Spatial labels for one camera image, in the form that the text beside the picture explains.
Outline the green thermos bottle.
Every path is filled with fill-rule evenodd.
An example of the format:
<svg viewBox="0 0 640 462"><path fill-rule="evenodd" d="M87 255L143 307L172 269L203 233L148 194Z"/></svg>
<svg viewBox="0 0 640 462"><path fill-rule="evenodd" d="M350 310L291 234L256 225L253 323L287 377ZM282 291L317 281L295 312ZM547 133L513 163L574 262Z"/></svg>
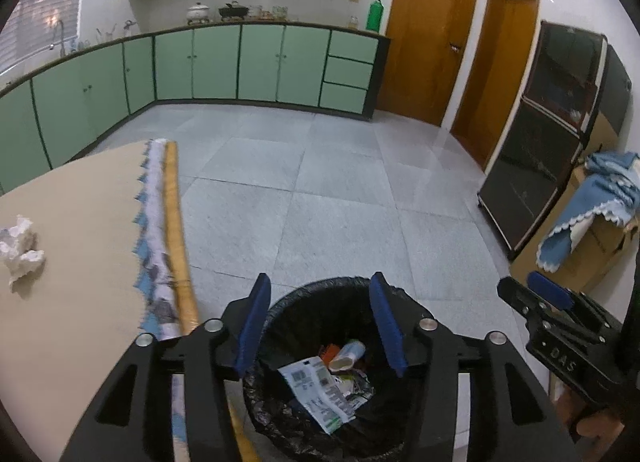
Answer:
<svg viewBox="0 0 640 462"><path fill-rule="evenodd" d="M384 5L382 0L374 0L369 7L366 30L375 33L380 32L383 14Z"/></svg>

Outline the blue white paper cup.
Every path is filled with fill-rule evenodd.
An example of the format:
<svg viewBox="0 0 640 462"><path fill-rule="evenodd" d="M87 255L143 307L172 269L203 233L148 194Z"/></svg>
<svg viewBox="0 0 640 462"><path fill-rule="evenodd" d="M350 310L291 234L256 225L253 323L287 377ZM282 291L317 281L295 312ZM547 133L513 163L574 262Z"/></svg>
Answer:
<svg viewBox="0 0 640 462"><path fill-rule="evenodd" d="M365 344L351 340L329 361L329 370L333 373L352 370L365 353Z"/></svg>

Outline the black wok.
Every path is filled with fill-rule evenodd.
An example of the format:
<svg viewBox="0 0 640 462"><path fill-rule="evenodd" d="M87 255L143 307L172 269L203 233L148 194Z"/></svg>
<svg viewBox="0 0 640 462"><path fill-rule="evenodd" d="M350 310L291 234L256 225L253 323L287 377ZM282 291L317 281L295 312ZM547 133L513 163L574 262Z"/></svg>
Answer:
<svg viewBox="0 0 640 462"><path fill-rule="evenodd" d="M218 8L218 14L222 22L244 20L249 11L250 8L240 5L238 2L226 3Z"/></svg>

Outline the white cooking pot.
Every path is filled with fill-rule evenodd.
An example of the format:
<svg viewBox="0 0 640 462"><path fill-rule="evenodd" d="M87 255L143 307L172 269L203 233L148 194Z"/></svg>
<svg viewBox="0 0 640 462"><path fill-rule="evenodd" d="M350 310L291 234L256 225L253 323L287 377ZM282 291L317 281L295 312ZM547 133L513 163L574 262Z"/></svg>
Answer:
<svg viewBox="0 0 640 462"><path fill-rule="evenodd" d="M202 3L196 3L186 11L186 24L193 26L194 24L209 24L209 6Z"/></svg>

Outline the blue scalloped cloth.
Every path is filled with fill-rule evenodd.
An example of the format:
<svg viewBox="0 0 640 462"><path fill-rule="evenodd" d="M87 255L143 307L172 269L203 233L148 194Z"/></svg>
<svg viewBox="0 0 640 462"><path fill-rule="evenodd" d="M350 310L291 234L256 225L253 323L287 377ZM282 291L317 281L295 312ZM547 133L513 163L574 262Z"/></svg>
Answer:
<svg viewBox="0 0 640 462"><path fill-rule="evenodd" d="M536 264L557 271L597 217L626 227L639 211L639 155L602 151L585 160L586 178L540 242Z"/></svg>

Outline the sink faucet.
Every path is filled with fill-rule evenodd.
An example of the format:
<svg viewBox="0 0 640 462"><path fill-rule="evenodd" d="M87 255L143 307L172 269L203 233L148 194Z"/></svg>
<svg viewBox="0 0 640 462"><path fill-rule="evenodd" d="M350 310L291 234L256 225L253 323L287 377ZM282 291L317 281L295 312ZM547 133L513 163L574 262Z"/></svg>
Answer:
<svg viewBox="0 0 640 462"><path fill-rule="evenodd" d="M62 19L58 19L53 23L53 34L49 49L55 50L55 48L58 48L58 55L61 58L66 56L65 24Z"/></svg>

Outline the crumpled white tissue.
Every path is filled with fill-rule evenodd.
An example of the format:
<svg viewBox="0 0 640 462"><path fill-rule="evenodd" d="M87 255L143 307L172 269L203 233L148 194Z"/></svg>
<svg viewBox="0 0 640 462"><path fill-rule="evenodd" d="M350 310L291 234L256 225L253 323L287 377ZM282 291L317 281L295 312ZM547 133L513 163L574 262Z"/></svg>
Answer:
<svg viewBox="0 0 640 462"><path fill-rule="evenodd" d="M1 263L9 271L9 288L36 272L46 261L43 250L36 248L37 236L32 221L23 215L16 216L16 224L1 229Z"/></svg>

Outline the green lower kitchen cabinets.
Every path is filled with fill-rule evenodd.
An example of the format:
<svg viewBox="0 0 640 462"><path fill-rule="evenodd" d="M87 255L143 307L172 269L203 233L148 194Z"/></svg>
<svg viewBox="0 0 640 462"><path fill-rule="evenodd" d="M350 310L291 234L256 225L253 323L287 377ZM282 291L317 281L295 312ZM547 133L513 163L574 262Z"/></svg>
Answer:
<svg viewBox="0 0 640 462"><path fill-rule="evenodd" d="M156 104L372 118L390 39L302 22L187 26L96 45L1 91L1 190L83 156Z"/></svg>

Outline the brown wooden door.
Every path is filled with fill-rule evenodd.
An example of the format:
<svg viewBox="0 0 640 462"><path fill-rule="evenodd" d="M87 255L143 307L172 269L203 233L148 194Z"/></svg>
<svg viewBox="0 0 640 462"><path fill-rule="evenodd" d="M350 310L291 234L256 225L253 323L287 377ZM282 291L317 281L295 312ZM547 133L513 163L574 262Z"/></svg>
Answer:
<svg viewBox="0 0 640 462"><path fill-rule="evenodd" d="M477 0L392 0L378 108L442 124Z"/></svg>
<svg viewBox="0 0 640 462"><path fill-rule="evenodd" d="M518 96L539 0L487 0L470 75L451 133L486 168Z"/></svg>

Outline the black trash bin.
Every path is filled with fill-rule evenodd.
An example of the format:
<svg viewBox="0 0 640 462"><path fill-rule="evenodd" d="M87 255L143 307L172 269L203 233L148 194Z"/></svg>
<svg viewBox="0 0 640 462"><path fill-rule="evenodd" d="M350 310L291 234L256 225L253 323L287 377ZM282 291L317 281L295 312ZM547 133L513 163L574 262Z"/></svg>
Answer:
<svg viewBox="0 0 640 462"><path fill-rule="evenodd" d="M255 430L295 461L400 460L415 391L387 362L360 277L280 298L243 380Z"/></svg>

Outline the white printed plastic wrapper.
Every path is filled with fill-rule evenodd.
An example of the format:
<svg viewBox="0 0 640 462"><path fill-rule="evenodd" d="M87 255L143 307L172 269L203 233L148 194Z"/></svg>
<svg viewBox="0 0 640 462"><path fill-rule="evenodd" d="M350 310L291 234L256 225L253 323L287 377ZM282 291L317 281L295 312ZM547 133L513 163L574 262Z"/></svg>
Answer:
<svg viewBox="0 0 640 462"><path fill-rule="evenodd" d="M293 362L278 372L297 402L328 435L356 419L356 411L374 395L362 371L333 373L318 356Z"/></svg>

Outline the window with blinds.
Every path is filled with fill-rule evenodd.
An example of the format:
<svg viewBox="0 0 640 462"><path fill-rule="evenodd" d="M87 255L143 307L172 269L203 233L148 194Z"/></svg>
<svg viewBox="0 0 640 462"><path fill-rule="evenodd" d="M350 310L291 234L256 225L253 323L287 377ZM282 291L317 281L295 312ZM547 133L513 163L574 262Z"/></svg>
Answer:
<svg viewBox="0 0 640 462"><path fill-rule="evenodd" d="M1 31L1 71L49 49L58 19L64 21L66 42L76 36L79 9L80 0L20 0Z"/></svg>

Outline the cardboard box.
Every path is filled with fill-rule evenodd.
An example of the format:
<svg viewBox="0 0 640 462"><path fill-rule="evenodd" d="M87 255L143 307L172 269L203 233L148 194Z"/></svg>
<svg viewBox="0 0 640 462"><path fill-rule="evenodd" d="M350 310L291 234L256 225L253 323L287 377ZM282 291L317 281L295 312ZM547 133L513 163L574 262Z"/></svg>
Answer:
<svg viewBox="0 0 640 462"><path fill-rule="evenodd" d="M639 155L617 152L618 135L600 114L584 157L536 234L511 264L524 283L534 271L588 292L623 256L639 230Z"/></svg>

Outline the black glass cabinet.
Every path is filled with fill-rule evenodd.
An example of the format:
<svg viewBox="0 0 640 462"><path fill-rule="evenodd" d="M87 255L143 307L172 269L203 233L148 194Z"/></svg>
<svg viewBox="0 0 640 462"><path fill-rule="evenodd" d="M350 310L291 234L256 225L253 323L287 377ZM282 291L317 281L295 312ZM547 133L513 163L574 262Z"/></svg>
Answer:
<svg viewBox="0 0 640 462"><path fill-rule="evenodd" d="M579 160L616 147L631 89L605 35L541 23L518 110L477 193L508 260L549 215Z"/></svg>

